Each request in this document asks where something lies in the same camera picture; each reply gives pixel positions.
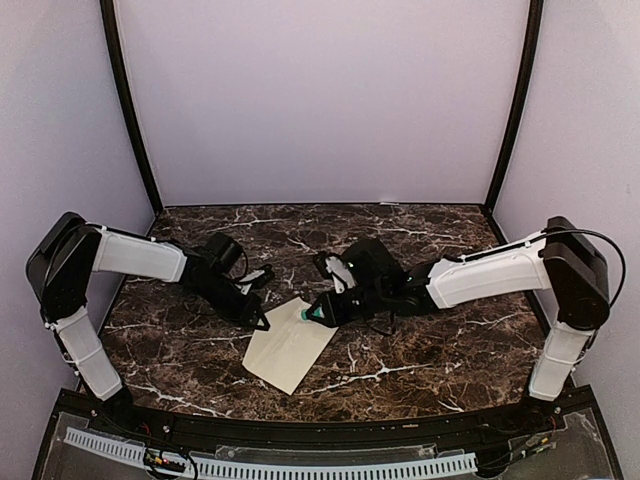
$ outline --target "white cable tray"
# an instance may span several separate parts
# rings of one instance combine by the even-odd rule
[[[140,442],[116,440],[71,427],[67,428],[64,442],[115,462],[145,468],[142,462],[145,447]],[[187,465],[182,478],[193,477],[193,466],[182,457],[173,453],[165,453],[164,457]],[[201,480],[428,480],[477,471],[475,453],[413,462],[317,467],[227,462],[197,455],[192,458]]]

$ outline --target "black metal frame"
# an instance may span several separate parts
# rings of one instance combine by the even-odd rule
[[[504,184],[509,162],[513,154],[513,147],[516,143],[522,113],[524,112],[524,104],[527,99],[529,90],[529,82],[531,81],[531,72],[533,71],[533,61],[536,56],[536,47],[538,45],[538,35],[540,33],[540,23],[542,21],[542,5],[543,0],[530,0],[529,18],[527,20],[527,30],[524,35],[524,46],[522,47],[522,57],[520,58],[520,69],[518,70],[518,79],[516,80],[516,88],[513,92],[513,100],[511,102],[511,110],[509,111],[509,119],[507,120],[507,128],[502,139],[502,146],[498,154],[498,161],[493,172],[489,192],[484,202],[490,214],[496,208],[500,190]]]
[[[133,154],[136,157],[138,170],[147,191],[147,197],[151,203],[151,207],[156,215],[162,212],[164,208],[158,185],[153,177],[151,163],[144,147],[138,117],[131,96],[131,88],[127,79],[127,71],[122,55],[122,46],[120,44],[120,36],[118,34],[118,21],[114,7],[114,0],[100,0],[100,8],[102,10],[102,24],[104,26],[104,35],[107,40],[107,48],[109,49],[109,58],[111,59],[111,69],[113,70],[113,79],[116,83],[118,97],[120,98],[120,107],[122,115],[129,133],[129,140],[133,148]]]
[[[127,72],[122,54],[122,46],[120,36],[118,34],[118,23],[115,14],[114,0],[100,0],[102,9],[102,20],[104,25],[105,37],[109,48],[109,57],[111,59],[111,68],[113,77],[120,98],[120,106],[122,114],[129,132],[129,139],[133,148],[140,176],[144,182],[147,196],[156,215],[160,214],[164,208],[158,186],[153,176],[149,157],[147,155],[144,142],[142,140],[140,125],[136,115],[131,88],[127,79]],[[509,111],[509,119],[502,140],[502,146],[496,162],[489,191],[487,193],[484,207],[489,214],[493,214],[500,190],[504,184],[509,161],[513,153],[522,113],[524,111],[525,100],[531,80],[531,72],[533,70],[533,62],[538,43],[538,35],[540,32],[540,23],[542,19],[543,0],[530,0],[529,16],[527,20],[527,29],[525,32],[524,46],[522,49],[522,57],[520,59],[520,68],[518,70],[518,79],[516,81],[515,91],[511,109]]]
[[[368,203],[370,203],[371,205],[379,205],[378,202],[364,202],[364,203],[359,203],[359,205],[366,205]],[[499,245],[505,245],[506,243],[508,243],[507,238],[504,236],[504,233],[502,232],[502,229],[500,228],[500,226],[496,222],[495,218],[493,217],[492,211],[484,204],[460,203],[460,202],[448,202],[448,203],[425,202],[423,204],[424,205],[472,205],[472,206],[477,206],[480,209],[480,212],[482,213],[482,215],[484,216],[484,219],[486,220],[487,224],[489,225],[489,228],[491,229],[492,233],[496,237],[496,240],[498,241],[498,244]],[[246,204],[224,204],[224,205],[207,205],[207,204],[204,204],[204,205],[168,205],[167,208],[194,208],[194,207],[215,207],[215,206],[229,207],[229,206],[236,206],[236,205],[237,206],[246,206]],[[156,219],[154,220],[151,228],[149,229],[149,232],[147,232],[147,236],[152,231],[153,226],[155,226],[155,224],[157,222],[157,219],[158,219],[158,216],[156,215]],[[123,281],[123,284],[118,289],[118,293],[116,294],[116,298],[117,298],[117,295],[120,293],[120,290],[122,289],[123,285],[124,285],[124,281]],[[536,316],[536,319],[538,320],[538,323],[540,324],[540,328],[542,329],[542,332],[546,336],[549,333],[551,327],[549,325],[549,319],[547,318],[547,315],[545,314],[544,309],[542,308],[542,305],[540,304],[540,300],[538,300],[538,297],[532,291],[525,291],[524,292],[524,296],[527,299],[527,303],[529,304],[529,307],[531,308],[533,314]],[[113,306],[114,306],[114,304],[112,304],[111,307],[109,308],[109,312],[105,316],[105,319],[109,318],[109,316],[111,315],[111,310],[113,309]]]
[[[622,472],[613,449],[600,408],[590,386],[571,389],[555,402],[561,408],[558,417],[562,428],[562,415],[591,408],[602,435],[604,446],[616,478]],[[55,426],[61,412],[87,418],[92,429],[120,434],[100,416],[94,417],[94,405],[85,395],[62,389],[49,419],[47,430],[38,453],[33,480],[38,480]],[[504,417],[517,412],[518,404],[494,407],[476,412],[457,413],[438,417],[421,417],[408,420],[359,423],[286,423],[224,418],[200,417],[172,413],[144,407],[135,407],[145,418],[152,431],[170,432],[163,439],[176,446],[200,452],[215,453],[219,446],[239,446],[287,450],[351,450],[373,449],[435,444],[439,452],[464,449],[479,456],[496,449],[506,448],[514,435],[502,434],[481,425],[500,425]],[[518,435],[534,433],[523,430]]]

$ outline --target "green object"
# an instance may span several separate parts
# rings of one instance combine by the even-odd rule
[[[303,310],[302,312],[300,312],[300,318],[302,318],[305,321],[309,320],[309,316],[307,315],[308,311],[309,310]],[[316,308],[316,311],[313,312],[313,316],[314,317],[324,318],[324,314],[322,313],[322,307]]]

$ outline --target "vertical black pole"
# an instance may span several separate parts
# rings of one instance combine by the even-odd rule
[[[493,213],[500,196],[500,190],[504,183],[509,161],[513,153],[513,147],[518,136],[518,128],[524,111],[524,104],[529,90],[529,81],[531,80],[531,71],[533,70],[533,60],[536,55],[536,46],[538,44],[538,34],[540,33],[540,22],[542,20],[542,4],[543,0],[531,0],[529,3],[529,18],[527,20],[527,31],[524,36],[524,46],[522,48],[522,57],[520,59],[520,69],[518,71],[518,80],[516,88],[513,92],[513,101],[509,112],[509,120],[507,128],[502,139],[500,154],[496,168],[493,172],[489,192],[484,202],[484,206],[489,213]]]
[[[124,58],[122,56],[122,47],[120,45],[120,37],[118,35],[118,23],[116,21],[116,13],[114,9],[114,0],[100,0],[100,8],[102,9],[102,23],[104,25],[104,34],[107,39],[107,48],[109,49],[109,58],[111,59],[111,69],[113,70],[113,78],[116,82],[118,97],[120,98],[120,107],[124,121],[129,132],[129,139],[133,148],[134,156],[140,170],[140,176],[147,191],[149,202],[153,207],[156,215],[162,212],[162,200],[158,186],[153,178],[151,164],[147,151],[144,148],[140,126],[138,125],[138,117],[133,106],[133,98],[129,81],[127,80],[127,72],[124,67]]]

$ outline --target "black cable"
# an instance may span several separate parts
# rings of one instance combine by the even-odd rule
[[[451,255],[448,253],[445,253],[442,258],[444,258],[445,260],[449,260],[450,262],[454,262],[454,263],[464,263],[464,260],[461,259],[460,257],[456,257],[455,255]]]
[[[157,455],[157,457],[162,461],[164,461],[163,453],[164,453],[164,451],[160,450],[158,452],[158,455]],[[145,454],[149,455],[150,457],[152,456],[149,448],[145,448]],[[147,474],[149,476],[153,477],[153,478],[156,478],[157,480],[176,480],[176,479],[178,479],[178,478],[180,478],[182,476],[182,473],[184,473],[184,470],[181,473],[178,473],[177,475],[171,475],[171,474],[168,474],[168,473],[160,472],[160,471],[158,471],[158,467],[156,466],[156,464],[153,461],[151,461],[151,462],[149,462],[148,464],[145,464],[145,465],[148,466],[152,471],[152,473],[149,473],[147,471]]]
[[[385,332],[384,330],[379,330],[378,328],[371,325],[368,320],[365,320],[364,324],[367,327],[369,327],[371,330],[376,332],[377,334],[382,335],[383,337],[390,337],[392,335],[395,335],[396,333],[396,312],[394,311],[389,312],[389,324],[391,325],[391,329],[388,332]]]
[[[618,246],[616,242],[614,242],[611,238],[607,237],[605,234],[600,232],[596,232],[593,230],[584,230],[582,228],[568,228],[564,230],[553,230],[550,232],[544,232],[541,235],[538,235],[537,237],[535,237],[533,240],[531,240],[531,243],[534,243],[549,237],[555,237],[558,235],[570,235],[575,233],[581,234],[581,235],[591,235],[592,237],[597,237],[601,240],[604,240],[605,242],[607,242],[609,245],[613,247],[613,249],[618,254],[618,257],[620,257],[620,265],[622,267],[622,272],[620,273],[620,283],[618,284],[616,293],[614,293],[613,298],[609,302],[609,308],[611,308],[618,301],[618,298],[620,297],[620,293],[622,292],[622,287],[624,286],[624,282],[627,278],[627,261],[624,257],[624,253],[622,253],[622,249]]]
[[[486,466],[486,465],[484,465],[484,466],[482,466],[480,468],[483,468],[485,470],[503,470],[503,469],[505,469],[507,467],[510,467],[511,465],[513,465],[515,463],[518,463],[521,460],[524,460],[525,458],[530,458],[530,457],[533,457],[535,455],[539,455],[540,453],[546,452],[547,450],[549,450],[549,448],[550,447],[548,445],[545,446],[545,445],[542,445],[540,442],[538,442],[538,444],[536,444],[536,445],[534,445],[532,447],[529,447],[527,449],[522,450],[518,454],[517,457],[509,460],[507,463],[503,463],[501,465],[494,465],[494,466]]]
[[[154,441],[155,443],[159,443],[164,445],[168,451],[171,451],[173,453],[177,453],[178,455],[180,455],[182,458],[184,458],[185,460],[187,460],[189,463],[191,463],[191,466],[193,467],[193,479],[192,480],[198,480],[198,465],[196,464],[195,460],[193,459],[193,457],[191,457],[191,454],[189,454],[189,452],[186,452],[185,449],[183,447],[179,447],[167,440],[163,440],[161,438],[157,438],[157,437],[152,437],[151,435],[143,435],[142,433],[138,433],[138,432],[134,432],[132,430],[129,430],[121,425],[118,425],[116,423],[115,420],[113,420],[111,418],[111,416],[105,411],[105,409],[102,407],[102,403],[101,401],[95,396],[95,394],[93,393],[93,390],[91,390],[91,388],[89,387],[89,385],[87,384],[86,380],[80,376],[80,381],[82,382],[82,384],[84,385],[84,389],[86,390],[87,394],[89,395],[89,398],[91,398],[91,400],[93,400],[94,406],[95,406],[95,410],[98,414],[100,414],[101,418],[103,420],[106,420],[106,422],[111,425],[113,428],[115,428],[116,430],[120,431],[121,433],[124,433],[125,435],[129,436],[129,437],[133,437],[133,438],[138,438],[140,439],[144,445],[145,448],[149,448],[149,443],[150,441]]]
[[[538,416],[540,417],[540,420],[544,422],[544,420],[546,420],[546,418],[544,417],[544,415],[542,415],[541,412],[538,412]],[[542,423],[540,428],[544,428],[544,426],[546,425],[546,422]],[[483,425],[478,425],[476,428],[485,428],[488,430],[493,430],[494,432],[498,432],[502,435],[517,435],[519,433],[522,433],[527,427],[526,426],[522,426],[520,428],[517,429],[513,429],[513,430],[505,430],[502,428],[498,428],[498,427],[494,427],[493,425],[489,425],[489,424],[483,424]],[[534,433],[534,435],[537,435],[538,433],[540,433],[541,430],[537,430],[536,433]]]
[[[551,432],[551,434],[549,436],[544,437],[544,438],[551,439],[556,433],[556,426],[555,426],[555,420],[553,419],[553,417],[549,417],[549,419],[552,421],[553,430],[552,430],[552,432]],[[490,425],[478,425],[478,428],[491,428],[491,429],[496,430],[496,431],[501,431],[500,429],[497,429],[495,427],[491,427]],[[490,462],[484,463],[482,465],[478,465],[478,468],[485,468],[485,469],[489,469],[489,470],[498,470],[498,469],[506,468],[506,467],[508,467],[510,465],[513,465],[517,461],[520,461],[523,458],[526,458],[527,456],[524,456],[524,457],[518,456],[518,457],[510,460],[506,464],[501,464],[500,466],[494,466],[495,463],[498,463],[502,459],[504,459],[504,458],[506,458],[506,457],[508,457],[510,455],[513,455],[516,451],[518,451],[520,448],[522,448],[523,446],[528,444],[532,439],[534,439],[536,437],[536,435],[540,435],[541,433],[542,433],[542,430],[538,429],[537,431],[535,431],[534,433],[532,433],[531,435],[526,437],[524,440],[521,440],[516,445],[514,445],[512,448],[510,448],[509,451],[507,453],[505,453],[504,455],[501,455],[498,458],[495,458],[495,459],[491,460]]]
[[[618,254],[618,257],[620,258],[620,265],[622,267],[622,272],[620,274],[620,283],[618,284],[618,288],[616,289],[615,294],[613,295],[613,298],[611,299],[611,301],[609,302],[609,308],[613,307],[613,305],[617,302],[618,297],[620,296],[620,293],[622,292],[622,287],[624,286],[626,277],[627,277],[627,261],[624,257],[624,253],[622,252],[622,249],[618,246],[618,244],[613,241],[611,238],[607,237],[605,234],[600,233],[600,232],[596,232],[594,230],[585,230],[582,228],[566,228],[566,229],[562,229],[562,230],[551,230],[551,231],[543,231],[542,234],[538,235],[537,237],[532,238],[531,240],[527,240],[526,242],[518,242],[518,243],[514,243],[511,245],[505,245],[503,247],[498,247],[495,250],[490,250],[487,252],[480,252],[477,254],[473,254],[473,255],[468,255],[466,256],[464,259],[461,259],[463,261],[473,261],[473,260],[479,260],[480,258],[484,258],[486,256],[490,256],[490,255],[494,255],[497,253],[503,253],[503,252],[507,252],[510,250],[515,250],[517,248],[523,247],[526,243],[536,243],[539,242],[540,240],[544,240],[545,238],[549,238],[549,237],[556,237],[559,235],[573,235],[573,234],[580,234],[580,235],[589,235],[592,237],[597,237],[601,240],[604,240],[605,242],[607,242],[609,245],[611,245],[613,247],[613,249],[616,251],[616,253]]]

